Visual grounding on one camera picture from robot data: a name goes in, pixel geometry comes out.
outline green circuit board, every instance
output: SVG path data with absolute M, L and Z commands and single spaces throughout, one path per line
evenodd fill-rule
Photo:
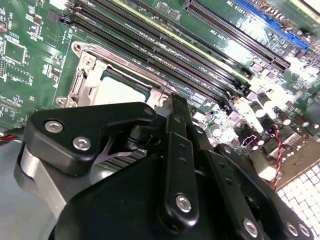
M 85 4 L 88 1 L 81 0 L 80 2 Z M 272 100 L 279 103 L 279 107 L 286 110 L 290 116 L 296 113 L 303 114 L 307 107 L 308 97 L 319 88 L 320 50 L 309 49 L 304 53 L 308 57 L 297 58 L 297 54 L 302 51 L 299 47 L 277 34 L 265 22 L 236 4 L 235 1 L 202 0 L 200 2 L 289 61 L 291 68 L 285 73 L 273 71 L 270 66 L 259 62 L 245 48 L 190 15 L 184 9 L 184 0 L 144 0 L 143 3 L 247 67 L 253 72 L 254 77 L 247 78 L 236 69 L 215 59 L 214 56 L 208 55 L 188 36 L 179 32 L 172 25 L 166 24 L 162 19 L 154 16 L 150 11 L 133 1 L 110 0 L 110 2 L 137 15 L 138 18 L 172 36 L 180 43 L 193 48 L 199 55 L 221 68 L 225 68 L 232 76 L 238 76 L 241 80 L 249 82 L 254 92 L 260 92 L 263 89 L 271 90 Z M 34 111 L 59 107 L 56 104 L 56 98 L 68 95 L 79 61 L 79 58 L 71 50 L 71 44 L 74 41 L 101 45 L 130 61 L 136 62 L 130 55 L 109 46 L 90 33 L 47 19 L 48 10 L 67 14 L 67 11 L 63 10 L 66 3 L 66 1 L 58 0 L 10 0 L 1 3 L 0 21 L 4 23 L 4 27 L 0 28 L 1 126 L 8 129 L 20 127 L 25 124 Z M 93 8 L 104 12 L 110 19 L 122 26 L 128 25 L 117 16 L 99 9 L 98 6 L 93 6 Z M 282 11 L 284 12 L 286 9 L 290 8 L 283 7 Z M 319 23 L 308 17 L 303 11 L 297 10 L 296 14 L 299 19 L 303 19 L 301 22 L 304 26 L 302 27 L 309 26 L 308 30 L 314 36 L 319 37 Z M 108 34 L 120 38 L 108 26 L 104 28 Z M 129 47 L 134 47 L 130 42 L 130 36 L 122 37 L 121 40 L 126 42 Z M 152 52 L 146 54 L 149 57 L 154 57 Z M 254 63 L 259 64 L 264 71 L 252 68 Z M 197 68 L 195 63 L 190 62 L 190 65 Z M 275 73 L 275 77 L 269 78 L 267 73 L 271 71 Z M 181 95 L 189 99 L 190 106 L 200 109 L 206 114 L 204 128 L 207 128 L 213 122 L 221 125 L 222 130 L 226 132 L 226 136 L 219 141 L 229 142 L 234 138 L 233 133 L 228 134 L 228 130 L 232 128 L 234 123 L 229 121 L 228 117 L 219 110 L 217 104 L 179 81 L 169 77 L 167 80 Z M 215 78 L 215 81 L 220 81 L 226 85 L 221 79 Z M 217 95 L 220 94 L 219 91 L 214 89 L 212 91 Z

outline black ram slot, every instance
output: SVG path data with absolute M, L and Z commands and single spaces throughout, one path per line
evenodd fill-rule
M 119 49 L 121 51 L 125 50 L 130 55 L 132 55 L 132 57 L 135 58 L 136 60 L 138 60 L 142 63 L 148 64 L 154 70 L 167 75 L 171 79 L 174 79 L 175 82 L 181 81 L 186 87 L 196 90 L 198 93 L 200 93 L 201 95 L 204 95 L 206 98 L 210 99 L 211 101 L 213 101 L 217 104 L 221 103 L 222 101 L 224 101 L 224 102 L 226 101 L 225 98 L 218 96 L 214 92 L 204 88 L 203 86 L 200 86 L 197 83 L 184 78 L 179 73 L 171 70 L 167 66 L 159 64 L 159 62 L 147 57 L 146 55 L 139 52 L 138 50 L 135 50 L 132 47 L 128 47 L 122 41 L 118 40 L 117 38 L 115 38 L 113 36 L 106 34 L 105 32 L 103 32 L 100 29 L 93 27 L 88 22 L 82 21 L 82 19 L 80 19 L 80 18 L 76 18 L 75 22 L 67 24 L 67 26 L 69 26 L 69 27 L 75 26 L 79 30 L 82 30 L 84 32 L 92 34 L 97 39 L 100 39 L 102 42 L 107 43 L 109 46 L 111 46 L 115 49 Z
M 116 12 L 119 15 L 119 17 L 127 18 L 127 21 L 131 25 L 133 23 L 139 24 L 139 26 L 141 26 L 143 29 L 145 29 L 145 31 L 148 31 L 148 32 L 150 32 L 150 33 L 152 33 L 154 35 L 157 35 L 158 37 L 161 37 L 165 42 L 170 43 L 171 45 L 175 46 L 176 48 L 180 49 L 180 48 L 183 47 L 183 49 L 180 49 L 181 51 L 183 51 L 183 52 L 187 51 L 187 53 L 192 53 L 193 55 L 197 55 L 198 58 L 201 59 L 201 60 L 198 59 L 198 61 L 204 61 L 205 60 L 207 63 L 209 62 L 208 60 L 206 60 L 203 57 L 199 56 L 193 49 L 187 48 L 187 47 L 181 45 L 180 43 L 176 42 L 175 40 L 164 36 L 164 34 L 162 32 L 160 32 L 157 29 L 155 29 L 154 27 L 146 24 L 142 20 L 138 19 L 136 16 L 130 15 L 130 13 L 128 13 L 127 11 L 125 11 L 125 10 L 119 8 L 118 6 L 114 5 L 112 2 L 109 2 L 107 0 L 90 0 L 89 2 L 99 6 L 102 9 L 105 9 L 107 11 L 112 10 L 112 11 Z M 194 40 L 194 42 L 198 42 L 200 45 L 203 45 L 203 43 L 204 43 L 204 41 L 201 40 L 200 38 L 197 39 L 197 40 Z M 253 76 L 253 73 L 249 69 L 247 69 L 246 67 L 242 66 L 240 63 L 236 62 L 232 58 L 228 57 L 226 54 L 220 52 L 219 50 L 217 50 L 213 46 L 207 46 L 207 47 L 203 47 L 203 48 L 205 48 L 205 51 L 208 52 L 209 55 L 213 55 L 219 61 L 227 64 L 228 66 L 230 66 L 232 68 L 238 69 L 242 74 L 245 75 L 245 77 L 251 78 Z
M 209 77 L 207 75 L 194 69 L 188 63 L 185 63 L 185 62 L 179 60 L 178 58 L 176 58 L 175 56 L 168 54 L 163 49 L 154 48 L 153 44 L 151 42 L 149 42 L 148 40 L 145 40 L 138 35 L 132 34 L 131 31 L 129 31 L 125 27 L 119 25 L 118 23 L 116 23 L 112 19 L 100 16 L 99 13 L 95 12 L 93 9 L 82 8 L 82 10 L 80 10 L 79 13 L 84 15 L 86 18 L 91 19 L 91 20 L 95 21 L 96 23 L 99 23 L 101 26 L 112 29 L 114 32 L 116 32 L 117 34 L 119 34 L 123 38 L 130 36 L 131 41 L 132 41 L 132 39 L 136 41 L 136 42 L 134 42 L 134 44 L 140 46 L 141 48 L 143 47 L 143 48 L 147 49 L 149 52 L 153 52 L 153 54 L 156 57 L 158 57 L 160 59 L 164 59 L 167 63 L 174 66 L 176 69 L 179 69 L 179 72 L 190 75 L 192 79 L 206 83 L 210 87 L 212 87 L 214 89 L 218 89 L 219 91 L 221 91 L 221 93 L 225 93 L 228 91 L 228 92 L 231 92 L 233 95 L 237 96 L 237 92 L 234 89 L 227 87 L 225 85 L 219 84 L 218 82 L 210 81 Z
M 187 0 L 184 8 L 193 16 L 200 19 L 216 31 L 223 33 L 227 38 L 235 41 L 250 53 L 271 65 L 280 72 L 284 72 L 290 67 L 290 63 L 281 56 L 270 51 L 267 47 L 261 45 L 258 41 L 252 39 L 245 32 L 214 13 L 206 6 L 196 0 Z
M 184 47 L 180 43 L 170 39 L 169 37 L 163 36 L 163 34 L 154 29 L 153 27 L 150 27 L 148 24 L 145 24 L 143 21 L 137 19 L 137 17 L 132 16 L 128 14 L 126 11 L 122 10 L 121 8 L 113 5 L 112 3 L 105 1 L 105 0 L 91 0 L 91 2 L 94 2 L 97 6 L 104 9 L 105 11 L 108 11 L 115 16 L 121 18 L 123 21 L 128 22 L 132 27 L 139 30 L 140 32 L 146 34 L 147 36 L 150 36 L 154 39 L 158 39 L 159 41 L 163 42 L 164 44 L 167 44 L 171 49 L 173 49 L 176 53 L 180 54 L 181 56 L 185 57 L 186 59 L 192 59 L 194 62 L 196 62 L 199 66 L 205 68 L 208 68 L 210 72 L 214 73 L 215 75 L 219 76 L 221 79 L 229 83 L 230 85 L 238 85 L 241 83 L 241 80 L 236 78 L 235 76 L 232 76 L 230 73 L 225 71 L 224 69 L 221 69 L 220 67 L 216 66 L 212 62 L 206 60 L 205 58 L 199 56 L 194 51 Z M 93 9 L 85 6 L 81 6 L 81 8 L 84 11 L 90 12 L 92 15 L 97 16 L 99 13 L 95 12 Z
M 153 14 L 154 16 L 158 17 L 163 21 L 164 24 L 167 24 L 169 27 L 172 27 L 176 30 L 178 30 L 182 35 L 186 36 L 188 39 L 190 39 L 192 42 L 196 43 L 199 47 L 201 47 L 208 55 L 212 55 L 215 58 L 217 58 L 219 61 L 227 64 L 229 67 L 232 67 L 234 69 L 237 69 L 239 72 L 241 72 L 246 78 L 251 78 L 253 76 L 253 73 L 246 68 L 245 66 L 241 65 L 239 62 L 235 61 L 228 55 L 226 55 L 224 52 L 216 49 L 213 45 L 206 42 L 205 40 L 201 39 L 191 31 L 187 30 L 186 28 L 180 26 L 179 24 L 173 22 L 170 18 L 166 17 L 165 15 L 161 14 L 160 12 L 157 12 L 152 7 L 148 6 L 141 0 L 130 0 L 131 2 L 135 3 L 136 5 L 140 6 L 141 8 L 145 9 L 147 12 Z

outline cable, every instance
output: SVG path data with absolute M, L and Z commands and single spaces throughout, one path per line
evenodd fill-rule
M 13 139 L 15 139 L 17 136 L 10 134 L 10 135 L 6 135 L 6 136 L 0 136 L 0 142 L 9 142 L 12 141 Z
M 279 175 L 280 175 L 280 170 L 281 170 L 281 163 L 282 163 L 282 152 L 280 151 L 283 142 L 281 141 L 281 139 L 279 138 L 279 130 L 275 131 L 275 139 L 278 140 L 278 153 L 277 153 L 277 157 L 276 157 L 276 170 L 275 170 L 275 178 L 274 178 L 274 182 L 273 182 L 273 190 L 276 191 L 277 190 L 277 184 L 279 182 Z

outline capacitor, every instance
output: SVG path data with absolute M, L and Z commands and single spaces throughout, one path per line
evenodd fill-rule
M 214 123 L 210 126 L 210 131 L 211 131 L 212 136 L 214 136 L 214 137 L 219 137 L 222 134 L 219 125 L 216 123 Z
M 256 139 L 254 140 L 256 144 L 258 144 L 259 146 L 262 146 L 263 144 L 265 144 L 264 139 L 257 131 L 254 132 L 254 135 L 256 136 Z
M 269 109 L 272 109 L 272 107 L 274 106 L 271 99 L 265 93 L 259 94 L 258 100 L 265 109 L 269 110 Z
M 277 116 L 281 120 L 283 125 L 289 125 L 291 123 L 290 118 L 287 116 L 287 114 L 284 111 L 278 112 Z
M 266 114 L 262 106 L 256 101 L 253 101 L 252 103 L 250 103 L 250 107 L 252 108 L 257 118 L 262 118 Z
M 308 127 L 310 125 L 310 123 L 308 122 L 307 119 L 305 119 L 301 114 L 297 114 L 294 117 L 294 120 L 296 120 L 296 122 L 302 126 L 302 127 Z
M 270 134 L 273 134 L 278 129 L 278 126 L 276 125 L 275 121 L 273 121 L 269 115 L 265 115 L 262 118 L 258 118 L 258 120 L 262 128 Z

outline black bracket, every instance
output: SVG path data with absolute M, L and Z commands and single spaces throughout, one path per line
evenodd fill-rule
M 99 158 L 148 151 L 73 197 L 59 217 L 57 238 L 313 239 L 248 162 L 226 144 L 213 148 L 193 125 L 186 99 L 172 94 L 164 108 L 167 117 L 133 102 L 45 110 L 29 118 L 25 148 L 66 175 L 87 174 Z M 48 131 L 48 121 L 59 123 L 60 131 Z M 79 136 L 90 141 L 86 150 L 75 146 Z

